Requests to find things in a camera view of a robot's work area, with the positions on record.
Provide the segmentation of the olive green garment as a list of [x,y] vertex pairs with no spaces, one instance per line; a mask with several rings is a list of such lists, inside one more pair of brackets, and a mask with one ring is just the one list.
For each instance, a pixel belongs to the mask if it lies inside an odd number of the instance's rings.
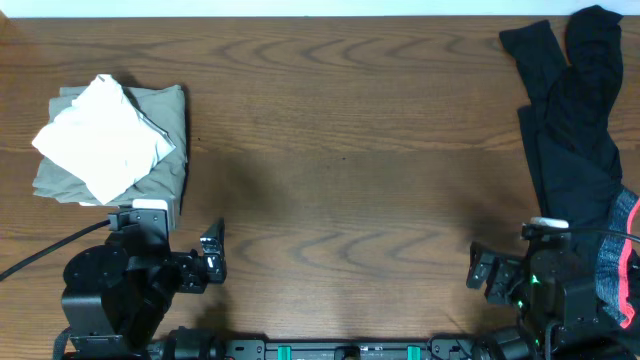
[[33,139],[42,154],[34,193],[60,203],[127,206],[178,199],[186,176],[185,96],[123,87],[107,75],[63,87]]

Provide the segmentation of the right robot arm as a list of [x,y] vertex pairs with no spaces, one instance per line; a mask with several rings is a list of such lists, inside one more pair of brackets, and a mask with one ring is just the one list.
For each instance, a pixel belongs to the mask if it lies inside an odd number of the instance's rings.
[[527,235],[512,256],[474,242],[466,286],[517,310],[513,327],[479,337],[473,359],[634,359],[596,296],[593,271],[569,250],[570,235]]

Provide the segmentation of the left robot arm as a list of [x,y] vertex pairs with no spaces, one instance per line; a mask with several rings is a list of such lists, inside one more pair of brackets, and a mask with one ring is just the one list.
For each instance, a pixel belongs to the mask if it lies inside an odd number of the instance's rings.
[[224,358],[222,342],[209,330],[180,327],[154,338],[176,294],[202,294],[225,281],[224,221],[201,236],[200,251],[189,252],[172,251],[164,210],[121,210],[107,224],[105,243],[64,269],[61,305],[69,326],[56,338],[53,358]]

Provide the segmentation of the white t-shirt with logo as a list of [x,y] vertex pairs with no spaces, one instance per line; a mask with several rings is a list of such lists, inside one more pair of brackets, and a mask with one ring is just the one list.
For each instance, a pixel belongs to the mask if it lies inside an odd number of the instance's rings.
[[123,87],[99,74],[32,145],[84,182],[102,205],[148,175],[176,145],[168,133],[139,111]]

